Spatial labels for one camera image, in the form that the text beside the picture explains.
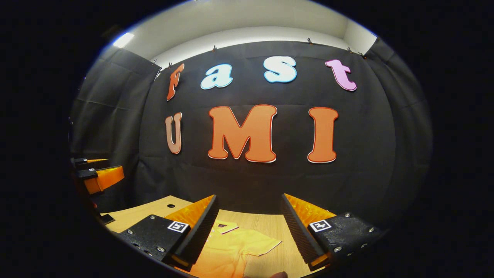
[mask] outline black curtain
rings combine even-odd
[[[377,39],[366,54],[366,62],[386,93],[396,133],[394,171],[383,201],[372,210],[397,221],[422,186],[432,155],[432,122],[427,99],[408,66],[383,40]],[[410,196],[404,201],[399,196]]]
[[[71,119],[74,157],[108,158],[122,165],[125,178],[93,195],[101,211],[135,206],[134,175],[139,160],[141,118],[149,88],[160,67],[125,49],[103,50],[74,101]]]

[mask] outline ceiling light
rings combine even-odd
[[[120,48],[123,48],[126,44],[128,44],[128,42],[130,42],[130,40],[134,37],[133,34],[131,33],[125,33],[124,35],[122,35],[120,38],[118,38],[114,43],[113,45],[116,46],[116,47],[120,47]]]

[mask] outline white wall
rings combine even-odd
[[[341,49],[347,49],[349,47],[349,44],[342,39],[314,31],[276,26],[247,27],[217,32],[190,40],[173,47],[150,60],[154,61],[157,59],[157,65],[162,68],[167,68],[169,62],[174,65],[184,59],[211,51],[214,45],[216,45],[217,48],[222,48],[264,41],[294,41],[307,43],[307,38],[310,38],[315,44],[334,46]]]
[[[350,49],[355,53],[365,54],[374,44],[376,36],[362,25],[353,20],[348,20],[345,36],[343,40],[350,45]]]
[[[186,0],[133,26],[128,32],[135,37],[125,49],[150,60],[208,34],[263,26],[312,30],[342,39],[347,24],[344,15],[310,0]]]

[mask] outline table surface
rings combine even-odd
[[[169,204],[173,204],[175,207],[169,208]],[[106,227],[114,232],[123,232],[150,214],[165,217],[190,204],[192,203],[168,196],[141,206],[110,212],[109,214],[115,221]],[[298,278],[318,271],[310,271],[307,264],[304,263],[283,215],[252,214],[220,209],[217,219],[235,222],[240,228],[255,230],[283,241],[265,255],[260,257],[247,256],[244,276],[268,278],[275,273],[285,271],[289,278]]]

